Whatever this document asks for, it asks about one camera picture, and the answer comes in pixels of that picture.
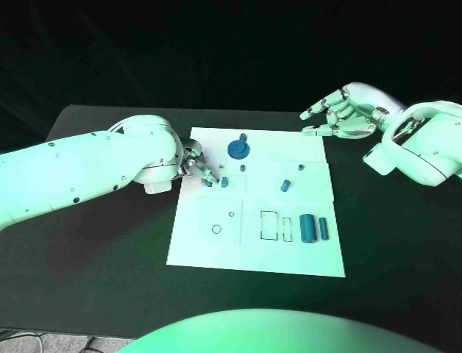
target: paper sheet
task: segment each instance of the paper sheet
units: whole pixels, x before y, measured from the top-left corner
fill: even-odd
[[[228,145],[242,133],[251,153],[235,160]],[[323,138],[205,128],[193,128],[192,138],[203,145],[209,168],[221,180],[228,177],[229,185],[208,187],[199,178],[183,179],[167,265],[344,277]],[[283,192],[285,179],[291,186]],[[301,241],[306,213],[316,216],[316,243]],[[321,217],[329,240],[320,237]]]

